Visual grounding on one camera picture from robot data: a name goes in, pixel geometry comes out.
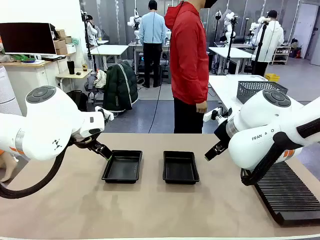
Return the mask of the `person's right hand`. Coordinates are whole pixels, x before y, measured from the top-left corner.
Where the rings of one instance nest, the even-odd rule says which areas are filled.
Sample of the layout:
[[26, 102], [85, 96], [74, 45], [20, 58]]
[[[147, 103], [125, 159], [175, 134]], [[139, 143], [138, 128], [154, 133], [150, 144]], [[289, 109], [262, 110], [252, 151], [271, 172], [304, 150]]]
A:
[[207, 112], [208, 104], [206, 101], [204, 101], [202, 103], [197, 103], [195, 106], [196, 106], [197, 113], [205, 114]]

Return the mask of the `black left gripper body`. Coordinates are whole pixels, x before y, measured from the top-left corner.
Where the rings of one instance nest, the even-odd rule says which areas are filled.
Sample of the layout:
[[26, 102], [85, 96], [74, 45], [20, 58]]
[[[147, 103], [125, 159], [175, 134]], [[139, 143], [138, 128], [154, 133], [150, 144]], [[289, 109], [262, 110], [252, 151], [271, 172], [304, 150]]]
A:
[[80, 149], [89, 149], [96, 153], [102, 153], [105, 149], [105, 145], [100, 143], [97, 138], [100, 136], [99, 133], [95, 133], [89, 137], [75, 137], [71, 136], [71, 144], [77, 146]]

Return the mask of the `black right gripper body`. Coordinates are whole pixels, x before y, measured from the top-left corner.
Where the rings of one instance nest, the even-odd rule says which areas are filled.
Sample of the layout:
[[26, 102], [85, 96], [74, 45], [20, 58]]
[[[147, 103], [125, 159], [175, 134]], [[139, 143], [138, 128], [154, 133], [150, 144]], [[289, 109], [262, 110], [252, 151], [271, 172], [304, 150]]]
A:
[[219, 123], [217, 129], [214, 131], [214, 134], [218, 137], [218, 139], [224, 146], [227, 146], [230, 142], [230, 137], [227, 134], [227, 129], [226, 129], [227, 123], [228, 123], [227, 119]]

